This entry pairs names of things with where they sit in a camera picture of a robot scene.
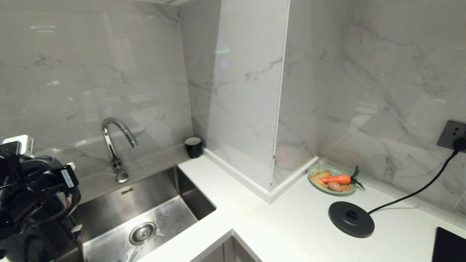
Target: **white baseboard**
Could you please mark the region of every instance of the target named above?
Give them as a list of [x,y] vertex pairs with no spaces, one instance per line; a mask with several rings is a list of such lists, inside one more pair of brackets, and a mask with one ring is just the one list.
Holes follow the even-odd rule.
[[307,162],[302,167],[300,167],[298,170],[296,170],[288,179],[286,179],[283,183],[281,183],[276,189],[274,189],[273,191],[267,191],[266,189],[258,185],[256,182],[252,181],[245,174],[241,173],[238,169],[234,168],[229,163],[227,163],[226,161],[218,157],[212,151],[205,148],[204,155],[268,204],[272,204],[279,196],[281,196],[292,185],[294,185],[296,181],[299,180],[299,178],[305,175],[307,169],[311,165],[313,165],[315,162],[317,162],[317,160],[319,160],[318,157],[314,157],[309,162]]

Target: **green plate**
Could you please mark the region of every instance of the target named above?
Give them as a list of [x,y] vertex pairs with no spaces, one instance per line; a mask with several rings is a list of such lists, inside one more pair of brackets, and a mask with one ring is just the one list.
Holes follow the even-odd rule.
[[335,191],[331,191],[327,188],[324,188],[324,187],[321,187],[320,185],[318,185],[317,183],[315,183],[314,181],[312,181],[312,179],[309,177],[310,175],[312,175],[312,172],[314,172],[315,170],[317,170],[317,168],[320,167],[320,169],[329,169],[330,172],[332,173],[332,175],[336,176],[336,175],[339,175],[339,174],[348,174],[348,175],[352,175],[353,172],[348,172],[344,169],[341,169],[339,167],[336,167],[334,165],[329,165],[329,164],[317,164],[317,165],[312,165],[309,167],[308,169],[308,179],[309,179],[309,182],[311,182],[312,185],[314,185],[315,187],[317,187],[317,189],[325,192],[325,193],[329,193],[329,194],[332,194],[332,195],[347,195],[347,194],[351,194],[353,193],[355,190],[356,190],[356,183],[355,182],[351,182],[349,184],[349,186],[351,187],[351,190],[350,191],[343,191],[343,192],[335,192]]

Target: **faucet spout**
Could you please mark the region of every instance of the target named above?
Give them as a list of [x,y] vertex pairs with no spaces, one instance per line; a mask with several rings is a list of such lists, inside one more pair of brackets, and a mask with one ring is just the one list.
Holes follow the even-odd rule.
[[128,174],[126,173],[120,158],[117,157],[117,154],[115,152],[115,147],[113,146],[112,139],[110,137],[109,124],[116,125],[126,136],[126,139],[128,139],[128,142],[132,147],[135,147],[139,144],[137,143],[137,140],[133,136],[133,133],[131,133],[130,129],[120,120],[114,117],[108,117],[104,119],[104,121],[102,122],[102,134],[103,138],[105,139],[105,143],[107,144],[110,157],[112,158],[111,162],[113,172],[115,172],[116,174],[116,180],[119,183],[124,183],[128,180]]

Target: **sink drain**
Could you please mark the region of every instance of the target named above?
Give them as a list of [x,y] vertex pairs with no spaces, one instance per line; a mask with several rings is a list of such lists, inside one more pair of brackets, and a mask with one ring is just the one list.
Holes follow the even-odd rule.
[[155,236],[157,227],[152,222],[142,223],[133,228],[130,233],[130,243],[139,246],[151,240]]

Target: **wall socket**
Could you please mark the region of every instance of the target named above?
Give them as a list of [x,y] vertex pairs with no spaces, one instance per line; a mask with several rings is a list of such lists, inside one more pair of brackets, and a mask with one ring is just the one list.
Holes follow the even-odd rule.
[[466,124],[449,120],[446,122],[437,145],[453,149],[453,142],[460,137],[466,138]]

